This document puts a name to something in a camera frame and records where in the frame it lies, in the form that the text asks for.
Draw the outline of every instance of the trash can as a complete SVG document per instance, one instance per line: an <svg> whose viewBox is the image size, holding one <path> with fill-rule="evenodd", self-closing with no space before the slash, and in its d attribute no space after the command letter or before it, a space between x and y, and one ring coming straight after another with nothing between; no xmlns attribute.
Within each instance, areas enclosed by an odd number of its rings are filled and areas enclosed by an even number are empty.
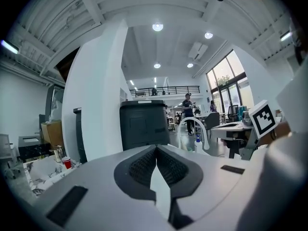
<svg viewBox="0 0 308 231"><path fill-rule="evenodd" d="M123 151L170 143L166 105L162 100L122 102L120 124Z"/></svg>

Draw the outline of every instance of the large window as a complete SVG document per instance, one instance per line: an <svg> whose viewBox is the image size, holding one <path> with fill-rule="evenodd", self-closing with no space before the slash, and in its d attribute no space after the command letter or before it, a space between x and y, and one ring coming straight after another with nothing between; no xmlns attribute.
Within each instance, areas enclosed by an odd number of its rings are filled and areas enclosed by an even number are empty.
<svg viewBox="0 0 308 231"><path fill-rule="evenodd" d="M213 90L243 73L244 69L240 59L234 51L231 51L210 72L207 73L207 79L210 83L211 90Z"/></svg>
<svg viewBox="0 0 308 231"><path fill-rule="evenodd" d="M233 73L226 58L224 58L216 67L213 68L217 79L217 86L225 84L232 79Z"/></svg>
<svg viewBox="0 0 308 231"><path fill-rule="evenodd" d="M220 113L228 113L231 105L254 106L252 92L244 68L234 51L207 73L213 101Z"/></svg>
<svg viewBox="0 0 308 231"><path fill-rule="evenodd" d="M208 82L210 83L211 89L214 89L215 87L217 87L213 70L207 73L207 78L208 78Z"/></svg>
<svg viewBox="0 0 308 231"><path fill-rule="evenodd" d="M240 62L240 59L237 57L236 53L232 51L229 55L227 55L228 62L234 72L235 76L244 72L243 66Z"/></svg>

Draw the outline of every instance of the black bin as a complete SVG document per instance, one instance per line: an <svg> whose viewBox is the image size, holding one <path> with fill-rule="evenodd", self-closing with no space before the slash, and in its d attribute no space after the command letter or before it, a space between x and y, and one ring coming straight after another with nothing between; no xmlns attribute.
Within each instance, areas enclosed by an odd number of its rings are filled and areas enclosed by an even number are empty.
<svg viewBox="0 0 308 231"><path fill-rule="evenodd" d="M166 105L162 100L122 102L120 123L123 151L170 143Z"/></svg>
<svg viewBox="0 0 308 231"><path fill-rule="evenodd" d="M85 147L83 145L82 139L82 129L81 129L81 108L73 109L73 112L76 114L76 137L77 137L77 146L80 156L80 162L82 164L87 162L87 156L85 152Z"/></svg>

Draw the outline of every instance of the balcony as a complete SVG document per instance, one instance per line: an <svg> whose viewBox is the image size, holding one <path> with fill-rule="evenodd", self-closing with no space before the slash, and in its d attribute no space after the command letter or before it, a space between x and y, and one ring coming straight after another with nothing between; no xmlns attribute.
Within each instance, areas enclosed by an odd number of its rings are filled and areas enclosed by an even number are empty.
<svg viewBox="0 0 308 231"><path fill-rule="evenodd" d="M156 92L151 88L130 90L134 100L171 100L183 99L186 93L190 93L194 98L202 98L199 86L176 86L176 87L157 87Z"/></svg>

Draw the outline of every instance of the air conditioner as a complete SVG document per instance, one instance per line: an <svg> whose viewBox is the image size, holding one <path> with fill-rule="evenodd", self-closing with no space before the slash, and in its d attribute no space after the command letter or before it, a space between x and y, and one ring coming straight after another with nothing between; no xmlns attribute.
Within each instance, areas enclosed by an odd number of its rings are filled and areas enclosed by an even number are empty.
<svg viewBox="0 0 308 231"><path fill-rule="evenodd" d="M192 49L188 54L188 57L193 58L194 60L199 60L203 56L207 48L207 45L196 42L193 44Z"/></svg>

